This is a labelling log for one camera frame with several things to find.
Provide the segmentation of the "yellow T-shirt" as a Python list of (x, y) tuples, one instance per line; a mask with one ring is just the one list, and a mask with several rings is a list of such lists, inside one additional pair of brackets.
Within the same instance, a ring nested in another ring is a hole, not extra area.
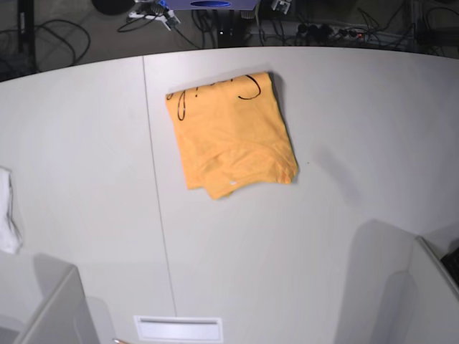
[(190, 190), (212, 199), (254, 183), (290, 184), (298, 164), (270, 75), (241, 75), (166, 95)]

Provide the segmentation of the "left grey bin wall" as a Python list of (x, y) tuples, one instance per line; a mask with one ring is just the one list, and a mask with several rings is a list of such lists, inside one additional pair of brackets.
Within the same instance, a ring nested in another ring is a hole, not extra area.
[(19, 331), (15, 343), (99, 343), (80, 274), (71, 265)]

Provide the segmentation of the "blue device box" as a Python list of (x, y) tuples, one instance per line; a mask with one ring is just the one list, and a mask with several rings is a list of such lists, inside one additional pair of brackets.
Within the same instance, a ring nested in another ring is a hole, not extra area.
[(252, 10), (258, 0), (165, 0), (162, 3), (172, 10)]

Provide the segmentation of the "white cloth at edge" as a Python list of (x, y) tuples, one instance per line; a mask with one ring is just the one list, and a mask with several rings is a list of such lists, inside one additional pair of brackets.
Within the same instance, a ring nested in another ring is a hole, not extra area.
[(12, 218), (13, 188), (11, 172), (1, 167), (1, 251), (17, 254), (22, 247), (22, 236)]

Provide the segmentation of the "right grey bin wall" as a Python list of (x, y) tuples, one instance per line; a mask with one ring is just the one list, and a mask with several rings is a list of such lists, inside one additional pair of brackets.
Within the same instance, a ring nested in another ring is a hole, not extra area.
[(416, 287), (417, 304), (409, 343), (458, 342), (458, 288), (422, 237), (418, 237), (409, 268)]

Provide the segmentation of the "white slotted table plate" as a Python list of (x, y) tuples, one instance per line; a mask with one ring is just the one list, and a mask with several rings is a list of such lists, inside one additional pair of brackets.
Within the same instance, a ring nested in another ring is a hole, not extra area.
[(223, 343), (221, 318), (213, 317), (133, 317), (138, 337), (149, 342)]

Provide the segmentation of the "grey bin wall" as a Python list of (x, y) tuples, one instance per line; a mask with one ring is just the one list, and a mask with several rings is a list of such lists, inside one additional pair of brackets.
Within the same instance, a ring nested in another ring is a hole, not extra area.
[(80, 274), (71, 265), (19, 331), (15, 343), (99, 343)]
[(422, 237), (418, 237), (409, 268), (416, 287), (417, 304), (409, 343), (458, 342), (458, 288)]

